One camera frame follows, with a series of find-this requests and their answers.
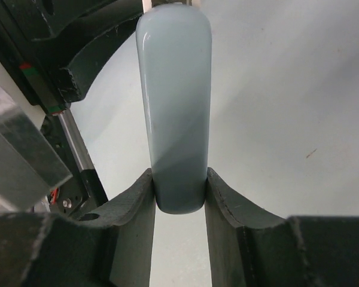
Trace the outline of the light blue stapler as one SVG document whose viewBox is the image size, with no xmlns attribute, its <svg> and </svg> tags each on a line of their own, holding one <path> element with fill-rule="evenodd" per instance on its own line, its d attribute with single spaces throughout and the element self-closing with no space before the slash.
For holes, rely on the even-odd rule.
<svg viewBox="0 0 359 287">
<path fill-rule="evenodd" d="M 205 202 L 211 113 L 211 24 L 184 4 L 152 8 L 136 47 L 156 202 L 187 214 Z"/>
</svg>

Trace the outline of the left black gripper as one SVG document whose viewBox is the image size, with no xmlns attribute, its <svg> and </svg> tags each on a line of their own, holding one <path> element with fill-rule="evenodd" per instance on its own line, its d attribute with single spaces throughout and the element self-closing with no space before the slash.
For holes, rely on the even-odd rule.
<svg viewBox="0 0 359 287">
<path fill-rule="evenodd" d="M 72 177 L 54 206 L 100 206 L 107 196 L 71 112 L 136 29 L 141 1 L 0 1 L 0 87 L 46 138 Z"/>
</svg>

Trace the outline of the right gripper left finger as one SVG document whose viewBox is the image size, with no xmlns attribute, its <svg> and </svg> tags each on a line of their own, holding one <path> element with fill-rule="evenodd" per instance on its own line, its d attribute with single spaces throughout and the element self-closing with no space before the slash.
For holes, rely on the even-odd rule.
<svg viewBox="0 0 359 287">
<path fill-rule="evenodd" d="M 0 286 L 148 286 L 155 212 L 147 169 L 78 220 L 0 213 Z"/>
</svg>

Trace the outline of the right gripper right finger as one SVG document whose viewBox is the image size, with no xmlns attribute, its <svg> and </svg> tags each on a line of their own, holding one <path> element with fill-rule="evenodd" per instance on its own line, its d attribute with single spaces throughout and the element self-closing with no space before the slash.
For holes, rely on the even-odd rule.
<svg viewBox="0 0 359 287">
<path fill-rule="evenodd" d="M 281 218 L 208 169 L 213 286 L 359 286 L 359 216 Z"/>
</svg>

